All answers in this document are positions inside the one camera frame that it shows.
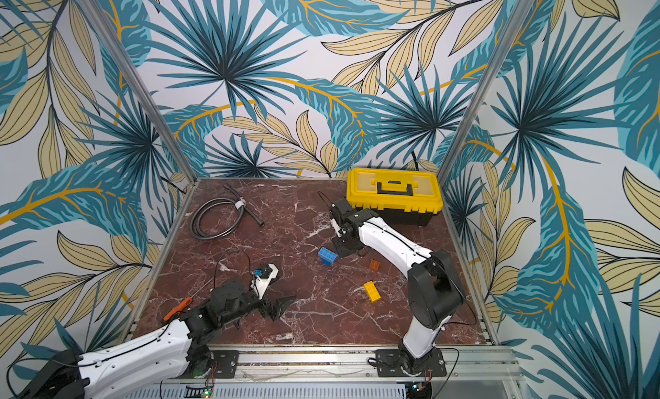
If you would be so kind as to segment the light blue long lego brick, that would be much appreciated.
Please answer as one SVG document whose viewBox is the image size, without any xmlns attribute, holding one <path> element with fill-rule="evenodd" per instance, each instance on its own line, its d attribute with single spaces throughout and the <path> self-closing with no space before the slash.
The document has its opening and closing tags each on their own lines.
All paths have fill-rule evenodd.
<svg viewBox="0 0 660 399">
<path fill-rule="evenodd" d="M 320 248 L 320 250 L 318 251 L 318 256 L 321 259 L 321 262 L 326 266 L 333 266 L 333 264 L 339 258 L 339 256 L 335 252 L 325 247 Z"/>
</svg>

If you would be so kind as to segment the orange square lego brick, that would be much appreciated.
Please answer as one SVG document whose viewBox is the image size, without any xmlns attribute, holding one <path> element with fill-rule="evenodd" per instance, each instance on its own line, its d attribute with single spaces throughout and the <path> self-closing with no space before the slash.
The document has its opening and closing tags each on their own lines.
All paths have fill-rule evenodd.
<svg viewBox="0 0 660 399">
<path fill-rule="evenodd" d="M 376 260 L 371 260 L 371 262 L 369 264 L 369 269 L 371 271 L 377 272 L 379 270 L 379 268 L 380 268 L 380 262 L 376 261 Z"/>
</svg>

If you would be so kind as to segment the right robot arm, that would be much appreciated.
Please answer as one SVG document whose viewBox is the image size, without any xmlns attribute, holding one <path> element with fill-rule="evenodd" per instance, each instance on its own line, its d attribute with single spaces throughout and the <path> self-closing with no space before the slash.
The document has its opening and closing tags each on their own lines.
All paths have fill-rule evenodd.
<svg viewBox="0 0 660 399">
<path fill-rule="evenodd" d="M 371 209 L 358 210 L 342 200 L 332 204 L 330 214 L 340 256 L 368 247 L 407 278 L 412 321 L 399 343 L 399 366 L 409 375 L 421 373 L 429 366 L 438 334 L 466 301 L 455 263 L 447 252 L 409 240 Z"/>
</svg>

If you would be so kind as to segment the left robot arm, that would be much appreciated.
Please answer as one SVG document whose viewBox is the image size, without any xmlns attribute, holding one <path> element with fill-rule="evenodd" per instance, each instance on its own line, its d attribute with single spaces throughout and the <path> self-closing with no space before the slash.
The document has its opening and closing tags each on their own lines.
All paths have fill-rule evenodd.
<svg viewBox="0 0 660 399">
<path fill-rule="evenodd" d="M 228 280 L 199 306 L 163 327 L 129 342 L 96 352 L 56 353 L 20 392 L 18 398 L 122 398 L 199 365 L 208 345 L 228 324 L 257 311 L 276 321 L 295 301 L 290 295 L 266 298 L 268 283 L 246 289 Z"/>
</svg>

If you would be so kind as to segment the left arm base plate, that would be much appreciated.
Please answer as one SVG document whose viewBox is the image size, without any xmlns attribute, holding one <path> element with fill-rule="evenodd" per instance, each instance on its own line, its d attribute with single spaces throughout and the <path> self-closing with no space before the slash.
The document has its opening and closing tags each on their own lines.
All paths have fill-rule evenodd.
<svg viewBox="0 0 660 399">
<path fill-rule="evenodd" d="M 205 348 L 187 358 L 188 365 L 178 378 L 232 379 L 235 378 L 238 359 L 237 350 Z"/>
</svg>

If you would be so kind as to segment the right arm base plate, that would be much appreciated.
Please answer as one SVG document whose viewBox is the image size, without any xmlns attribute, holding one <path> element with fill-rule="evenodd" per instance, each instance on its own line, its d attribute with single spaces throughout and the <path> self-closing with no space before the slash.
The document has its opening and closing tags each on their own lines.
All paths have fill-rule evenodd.
<svg viewBox="0 0 660 399">
<path fill-rule="evenodd" d="M 423 376 L 436 378 L 447 375 L 443 354 L 436 347 L 421 358 L 412 357 L 403 348 L 378 349 L 375 356 L 367 361 L 376 368 L 379 378 Z"/>
</svg>

